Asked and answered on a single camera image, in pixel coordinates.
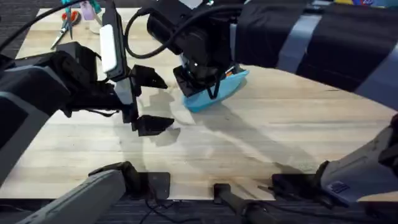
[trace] black fabric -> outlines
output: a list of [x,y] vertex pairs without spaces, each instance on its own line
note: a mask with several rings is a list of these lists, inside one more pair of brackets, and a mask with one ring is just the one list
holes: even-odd
[[27,118],[28,114],[13,102],[0,96],[0,150],[10,140]]
[[304,0],[252,0],[245,5],[236,28],[235,60],[275,67],[279,51],[306,5]]
[[0,74],[0,91],[19,96],[49,116],[63,106],[70,97],[59,82],[38,68],[3,72]]
[[396,45],[397,24],[397,11],[330,5],[314,30],[297,75],[355,91]]

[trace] light blue plastic bowl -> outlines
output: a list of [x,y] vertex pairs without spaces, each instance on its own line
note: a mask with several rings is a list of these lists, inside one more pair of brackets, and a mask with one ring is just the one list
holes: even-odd
[[[215,98],[214,100],[210,99],[207,90],[203,90],[190,97],[184,96],[182,103],[185,105],[185,107],[188,108],[188,110],[194,113],[201,111],[209,107],[213,103],[229,97],[229,95],[237,89],[237,87],[242,83],[244,77],[248,74],[248,70],[243,70],[242,72],[230,75],[223,79],[220,82],[220,89],[218,90],[217,98]],[[212,92],[214,92],[215,87],[212,86],[210,89]]]

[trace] wooden tabletop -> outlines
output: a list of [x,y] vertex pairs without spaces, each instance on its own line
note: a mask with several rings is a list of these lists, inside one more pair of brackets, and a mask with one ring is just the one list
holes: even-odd
[[[118,11],[126,25],[136,9]],[[50,51],[61,13],[32,26],[18,57]],[[142,54],[159,46],[146,32],[146,19],[136,21],[129,37]],[[89,26],[87,21],[75,26],[74,40],[100,52],[99,36]],[[67,34],[62,42],[69,41]],[[139,138],[122,124],[121,114],[104,118],[82,111],[66,118],[57,112],[10,173],[1,198],[57,198],[90,171],[130,161],[138,171],[170,172],[170,198],[209,199],[214,183],[227,182],[242,197],[272,199],[257,188],[270,184],[272,174],[313,173],[323,161],[339,159],[371,140],[395,114],[330,86],[256,67],[246,67],[250,74],[233,96],[191,113],[182,105],[172,73],[177,56],[166,50],[147,60],[128,57],[128,63],[155,67],[167,82],[167,90],[144,88],[139,110],[175,118],[172,128]]]

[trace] red-handled scissors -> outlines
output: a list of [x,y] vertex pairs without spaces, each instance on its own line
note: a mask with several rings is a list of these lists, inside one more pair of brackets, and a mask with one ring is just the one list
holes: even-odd
[[60,29],[60,33],[55,39],[54,43],[51,46],[51,49],[54,49],[54,47],[61,41],[62,37],[66,34],[67,31],[70,32],[70,38],[73,39],[72,37],[72,26],[76,25],[80,21],[80,13],[78,11],[71,11],[69,12],[64,12],[62,14],[62,27]]

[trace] black cable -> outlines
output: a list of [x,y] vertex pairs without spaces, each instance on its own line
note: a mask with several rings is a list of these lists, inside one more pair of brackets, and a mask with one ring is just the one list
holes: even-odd
[[33,24],[35,24],[36,22],[38,22],[39,20],[61,10],[61,9],[65,9],[66,7],[72,6],[76,3],[82,2],[82,1],[87,1],[87,0],[75,0],[75,1],[71,1],[69,3],[66,3],[62,6],[53,8],[48,10],[47,12],[38,15],[36,18],[32,19],[31,21],[25,23],[25,25],[23,25],[21,28],[19,28],[17,31],[15,31],[15,33],[13,33],[10,37],[8,37],[1,45],[0,45],[0,52],[2,52],[17,36],[21,35],[26,29],[28,29],[30,26],[32,26]]
[[179,26],[177,28],[177,30],[172,33],[172,35],[170,36],[170,38],[168,39],[168,41],[166,41],[164,44],[162,44],[160,47],[158,47],[157,49],[153,50],[152,52],[149,52],[147,54],[144,55],[138,55],[135,54],[129,46],[129,41],[128,41],[128,37],[129,37],[129,31],[130,28],[133,24],[133,22],[140,16],[144,16],[147,15],[151,12],[151,8],[141,8],[140,10],[138,10],[129,20],[129,22],[127,23],[126,26],[126,31],[124,33],[124,47],[126,48],[126,51],[134,58],[138,58],[138,59],[145,59],[145,58],[150,58],[153,57],[159,53],[161,53],[163,50],[165,50],[167,47],[169,47],[174,40],[177,38],[178,35],[180,35],[180,33],[187,28],[188,26],[192,25],[194,22],[196,22],[197,20],[201,19],[202,17],[206,17],[209,16],[211,14],[215,14],[215,13],[219,13],[219,12],[224,12],[224,11],[238,11],[241,10],[243,8],[242,4],[232,4],[232,5],[226,5],[226,6],[215,6],[206,10],[202,10],[196,14],[194,14],[192,17],[190,17],[187,21],[185,21],[181,26]]
[[168,217],[167,215],[158,212],[155,208],[152,208],[149,205],[149,203],[148,203],[148,199],[145,199],[145,204],[147,205],[147,207],[149,208],[150,211],[154,212],[156,215],[164,218],[165,220],[167,220],[169,222],[172,222],[172,223],[175,223],[175,224],[183,224],[183,223],[186,223],[186,222],[200,222],[200,223],[203,223],[201,218],[188,218],[188,219],[185,219],[185,220],[174,220],[174,219]]
[[[164,208],[164,209],[167,210],[167,209],[173,207],[174,204],[175,204],[175,202],[172,202],[170,205],[157,205],[154,209],[157,209],[157,208],[162,207],[162,208]],[[143,224],[144,221],[149,217],[149,215],[150,215],[152,212],[153,212],[152,210],[149,210],[149,211],[142,217],[142,219],[140,220],[139,224]]]
[[99,55],[99,53],[94,52],[95,56],[98,57],[99,60],[102,60],[102,57]]
[[346,222],[354,222],[354,223],[397,223],[392,222],[390,220],[375,220],[375,221],[371,221],[371,220],[363,220],[363,219],[359,219],[359,218],[354,218],[354,217],[342,217],[339,215],[329,215],[329,214],[319,214],[319,213],[313,213],[313,212],[304,212],[304,211],[298,211],[298,210],[294,210],[294,209],[289,209],[289,208],[284,208],[284,207],[280,207],[278,205],[273,205],[269,202],[261,202],[264,205],[270,206],[272,208],[278,209],[280,211],[283,212],[289,212],[289,213],[296,213],[299,215],[303,215],[303,216],[310,216],[310,217],[317,217],[317,218],[326,218],[326,219],[332,219],[332,220],[339,220],[339,221],[346,221]]

